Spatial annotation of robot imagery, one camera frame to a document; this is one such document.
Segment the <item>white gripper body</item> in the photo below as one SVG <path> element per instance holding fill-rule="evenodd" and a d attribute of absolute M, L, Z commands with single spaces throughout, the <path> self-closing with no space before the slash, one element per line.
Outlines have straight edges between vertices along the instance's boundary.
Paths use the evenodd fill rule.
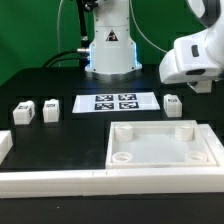
<path fill-rule="evenodd" d="M 187 83 L 196 93 L 210 93 L 224 80 L 224 31 L 212 28 L 178 38 L 159 66 L 164 84 Z"/>

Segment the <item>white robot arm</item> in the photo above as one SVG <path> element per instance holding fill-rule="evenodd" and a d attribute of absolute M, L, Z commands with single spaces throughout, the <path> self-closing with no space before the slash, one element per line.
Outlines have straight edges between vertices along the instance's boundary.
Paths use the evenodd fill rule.
<path fill-rule="evenodd" d="M 134 21 L 131 0 L 77 0 L 94 14 L 94 39 L 85 52 L 88 76 L 105 81 L 122 80 L 142 69 L 136 43 L 130 37 Z M 159 65 L 164 84 L 186 83 L 197 93 L 224 80 L 224 0 L 186 0 L 205 26 L 201 32 L 178 38 Z"/>

